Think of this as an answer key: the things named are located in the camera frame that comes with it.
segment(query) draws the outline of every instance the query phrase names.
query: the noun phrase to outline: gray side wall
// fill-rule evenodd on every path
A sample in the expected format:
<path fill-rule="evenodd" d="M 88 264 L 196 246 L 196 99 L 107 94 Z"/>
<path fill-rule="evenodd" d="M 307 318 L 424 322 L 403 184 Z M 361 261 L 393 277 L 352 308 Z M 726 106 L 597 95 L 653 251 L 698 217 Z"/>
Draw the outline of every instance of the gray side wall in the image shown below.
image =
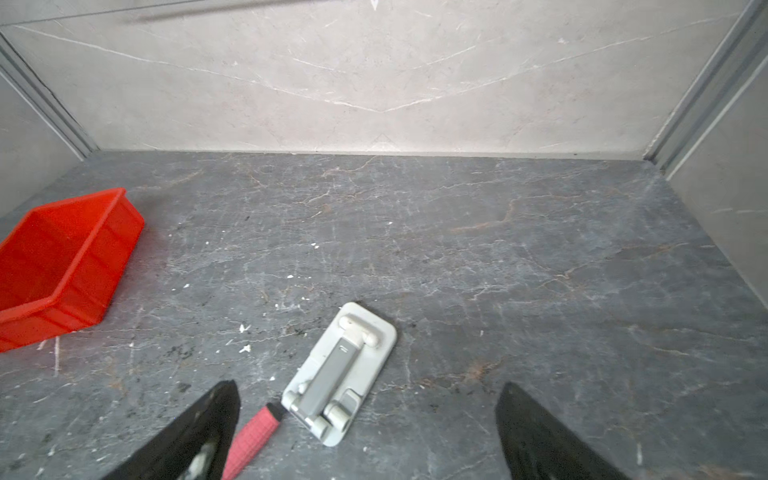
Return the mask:
<path fill-rule="evenodd" d="M 212 1 L 2 32 L 102 149 L 639 159 L 745 3 Z"/>
<path fill-rule="evenodd" d="M 74 151 L 0 76 L 0 216 L 79 163 Z"/>
<path fill-rule="evenodd" d="M 768 306 L 767 99 L 763 69 L 670 183 Z"/>

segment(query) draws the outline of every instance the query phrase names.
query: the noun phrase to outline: gray metal trim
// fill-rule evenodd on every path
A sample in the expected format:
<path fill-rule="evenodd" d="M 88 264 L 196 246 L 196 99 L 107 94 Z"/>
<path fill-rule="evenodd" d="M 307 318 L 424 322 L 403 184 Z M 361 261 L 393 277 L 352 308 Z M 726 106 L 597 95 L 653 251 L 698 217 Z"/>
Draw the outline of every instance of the gray metal trim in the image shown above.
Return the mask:
<path fill-rule="evenodd" d="M 672 170 L 748 81 L 766 54 L 768 0 L 752 0 L 704 66 L 645 159 L 658 165 L 664 173 Z"/>
<path fill-rule="evenodd" d="M 98 150 L 96 143 L 67 112 L 53 92 L 45 87 L 2 33 L 0 33 L 0 71 L 22 94 L 26 95 L 48 124 L 83 157 Z"/>

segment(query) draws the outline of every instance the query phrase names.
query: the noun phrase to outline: red plastic crate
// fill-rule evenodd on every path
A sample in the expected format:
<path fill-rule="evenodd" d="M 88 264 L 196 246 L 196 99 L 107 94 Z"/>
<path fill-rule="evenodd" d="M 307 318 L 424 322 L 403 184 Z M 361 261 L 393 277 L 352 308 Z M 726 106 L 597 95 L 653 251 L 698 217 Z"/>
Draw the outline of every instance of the red plastic crate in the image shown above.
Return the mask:
<path fill-rule="evenodd" d="M 0 243 L 0 352 L 99 323 L 142 228 L 124 188 L 30 210 Z"/>

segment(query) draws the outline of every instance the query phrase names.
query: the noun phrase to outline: tool handle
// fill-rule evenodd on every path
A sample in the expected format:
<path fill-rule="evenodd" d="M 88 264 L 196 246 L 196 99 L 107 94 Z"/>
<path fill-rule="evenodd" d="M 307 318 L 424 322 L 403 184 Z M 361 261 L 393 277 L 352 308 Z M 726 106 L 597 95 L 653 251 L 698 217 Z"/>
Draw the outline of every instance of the tool handle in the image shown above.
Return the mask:
<path fill-rule="evenodd" d="M 277 430 L 284 412 L 283 406 L 267 403 L 245 424 L 232 441 L 221 480 L 234 480 L 243 471 Z"/>

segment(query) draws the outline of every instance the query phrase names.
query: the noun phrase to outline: metal strip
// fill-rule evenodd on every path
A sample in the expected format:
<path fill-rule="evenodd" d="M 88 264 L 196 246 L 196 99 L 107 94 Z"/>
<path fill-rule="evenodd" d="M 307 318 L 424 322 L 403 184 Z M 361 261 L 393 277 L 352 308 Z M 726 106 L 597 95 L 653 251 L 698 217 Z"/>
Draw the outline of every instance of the metal strip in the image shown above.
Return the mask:
<path fill-rule="evenodd" d="M 730 108 L 733 107 L 733 105 L 737 101 L 739 101 L 739 98 L 741 98 L 741 94 L 743 94 L 747 90 L 747 88 L 750 87 L 750 85 L 755 80 L 755 78 L 757 78 L 757 76 L 760 74 L 760 72 L 763 71 L 763 69 L 765 68 L 766 64 L 768 64 L 768 55 L 763 59 L 763 61 L 760 62 L 760 64 L 757 66 L 757 69 L 754 72 L 752 72 L 750 77 L 741 86 L 741 88 L 739 88 L 739 91 L 737 91 L 736 94 L 733 97 L 731 97 L 731 99 L 728 101 L 728 103 L 725 105 L 725 107 L 723 107 L 723 110 L 721 110 L 720 113 L 717 114 L 717 116 L 714 118 L 714 120 L 712 120 L 712 122 L 709 124 L 709 126 L 707 126 L 707 129 L 701 134 L 701 136 L 698 138 L 698 140 L 696 140 L 696 143 L 694 143 L 694 145 L 686 151 L 686 154 L 680 160 L 676 161 L 674 163 L 674 165 L 671 165 L 672 168 L 670 168 L 667 171 L 668 172 L 667 173 L 667 180 L 672 180 L 672 176 L 674 176 L 675 173 L 680 169 L 680 167 L 682 167 L 683 164 L 685 164 L 686 160 L 688 160 L 688 158 L 691 156 L 691 154 L 693 154 L 696 151 L 696 149 L 699 147 L 701 142 L 703 142 L 704 139 L 707 138 L 707 135 L 710 134 L 710 132 L 717 126 L 717 124 L 720 123 L 720 120 L 722 120 L 723 117 L 726 116 L 726 114 L 728 113 Z"/>
<path fill-rule="evenodd" d="M 752 0 L 688 90 L 645 159 L 666 173 L 699 141 L 768 53 L 768 0 Z"/>
<path fill-rule="evenodd" d="M 241 8 L 253 8 L 253 7 L 268 7 L 271 5 L 289 5 L 292 3 L 299 3 L 299 2 L 310 2 L 311 0 L 260 0 L 258 2 L 254 2 L 253 0 L 249 0 L 247 2 L 238 2 L 235 4 L 230 4 L 229 2 L 224 2 L 219 5 L 213 6 L 213 7 L 206 7 L 202 10 L 196 10 L 196 13 L 200 12 L 212 12 L 212 11 L 220 11 L 220 10 L 236 10 Z M 111 10 L 94 10 L 92 12 L 79 12 L 79 13 L 72 13 L 67 15 L 62 15 L 60 12 L 56 15 L 46 15 L 46 14 L 40 14 L 37 17 L 33 18 L 17 18 L 13 19 L 13 12 L 5 13 L 6 16 L 10 16 L 11 19 L 3 18 L 2 14 L 3 11 L 0 10 L 0 27 L 8 27 L 11 25 L 27 25 L 30 23 L 36 23 L 36 22 L 46 22 L 49 20 L 65 20 L 69 18 L 80 18 L 80 17 L 91 17 L 93 15 L 108 15 L 111 13 L 122 13 L 122 12 L 135 12 L 138 10 L 146 10 L 148 8 L 158 8 L 158 7 L 172 7 L 176 5 L 186 5 L 186 4 L 193 4 L 193 3 L 210 3 L 210 0 L 164 0 L 159 3 L 152 3 L 150 5 L 132 5 L 128 7 L 123 8 L 113 8 Z M 165 18 L 166 15 L 160 15 L 159 17 L 156 17 L 155 19 Z"/>
<path fill-rule="evenodd" d="M 0 33 L 0 73 L 82 157 L 87 157 L 98 150 L 96 143 L 45 87 L 2 33 Z"/>

